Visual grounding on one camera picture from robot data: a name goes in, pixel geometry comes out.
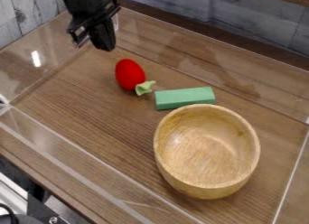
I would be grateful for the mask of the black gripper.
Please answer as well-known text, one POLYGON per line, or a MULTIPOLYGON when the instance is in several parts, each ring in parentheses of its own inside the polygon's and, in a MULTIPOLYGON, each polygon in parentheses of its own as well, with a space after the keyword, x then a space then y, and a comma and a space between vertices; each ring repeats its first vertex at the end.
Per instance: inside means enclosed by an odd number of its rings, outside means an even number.
POLYGON ((66 33, 80 47, 86 40, 96 49, 112 51, 116 47, 116 34, 112 17, 120 6, 117 0, 65 0, 72 16, 66 33))

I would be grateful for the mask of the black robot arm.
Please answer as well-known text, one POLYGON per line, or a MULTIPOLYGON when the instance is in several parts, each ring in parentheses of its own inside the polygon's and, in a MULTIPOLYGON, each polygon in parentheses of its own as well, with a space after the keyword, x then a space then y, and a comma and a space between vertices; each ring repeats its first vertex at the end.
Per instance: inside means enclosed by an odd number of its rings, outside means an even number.
POLYGON ((77 46, 90 40, 96 49, 112 51, 116 47, 116 33, 112 17, 120 6, 117 0, 62 0, 70 22, 66 33, 77 46))

